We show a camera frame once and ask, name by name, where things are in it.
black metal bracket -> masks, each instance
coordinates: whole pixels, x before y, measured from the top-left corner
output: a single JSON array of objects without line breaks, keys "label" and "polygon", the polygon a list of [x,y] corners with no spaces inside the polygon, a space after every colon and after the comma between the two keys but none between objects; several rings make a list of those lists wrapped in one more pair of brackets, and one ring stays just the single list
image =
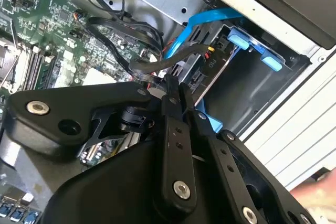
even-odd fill
[{"label": "black metal bracket", "polygon": [[196,208],[196,186],[189,126],[182,121],[178,79],[166,77],[167,95],[162,97],[164,131],[157,142],[159,192],[154,196],[157,209],[167,219],[185,218]]},{"label": "black metal bracket", "polygon": [[[135,82],[18,92],[7,101],[3,127],[12,141],[64,161],[76,157],[91,137],[98,109],[113,113],[125,106],[146,107],[151,98]],[[30,113],[31,101],[45,103],[48,113]]]},{"label": "black metal bracket", "polygon": [[223,130],[217,137],[222,140],[217,145],[217,152],[221,151],[221,156],[230,156],[231,160],[237,164],[235,170],[240,172],[240,179],[246,185],[255,209],[263,213],[264,219],[269,223],[306,224],[302,218],[304,215],[310,223],[314,223],[310,214],[234,133]]}]

metal bolt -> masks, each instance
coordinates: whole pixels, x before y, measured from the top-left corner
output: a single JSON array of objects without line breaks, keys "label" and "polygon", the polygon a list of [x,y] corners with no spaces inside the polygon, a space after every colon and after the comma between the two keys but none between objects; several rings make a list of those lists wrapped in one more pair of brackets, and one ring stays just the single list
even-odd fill
[{"label": "metal bolt", "polygon": [[138,93],[141,94],[141,95],[146,95],[146,92],[143,91],[142,89],[138,89]]},{"label": "metal bolt", "polygon": [[309,220],[304,214],[301,214],[301,218],[303,219],[303,221],[304,221],[306,224],[311,224],[311,223],[310,223],[310,220]]},{"label": "metal bolt", "polygon": [[327,59],[326,56],[322,55],[322,56],[319,57],[319,59],[317,61],[318,62],[325,62],[326,59]]},{"label": "metal bolt", "polygon": [[203,113],[198,113],[198,116],[203,119],[203,120],[206,120],[206,116],[203,114]]},{"label": "metal bolt", "polygon": [[232,136],[231,133],[227,133],[226,136],[227,136],[231,141],[233,141],[233,140],[235,139],[235,137]]},{"label": "metal bolt", "polygon": [[35,114],[35,115],[45,115],[50,110],[47,104],[45,104],[44,102],[40,102],[40,101],[29,102],[26,108],[31,114]]},{"label": "metal bolt", "polygon": [[174,98],[169,98],[170,102],[177,105],[177,101]]},{"label": "metal bolt", "polygon": [[254,212],[249,209],[248,207],[243,207],[243,215],[245,219],[250,223],[250,224],[257,224],[257,216],[254,214]]},{"label": "metal bolt", "polygon": [[173,188],[176,195],[178,195],[181,199],[190,198],[190,189],[183,181],[176,181],[173,185]]}]

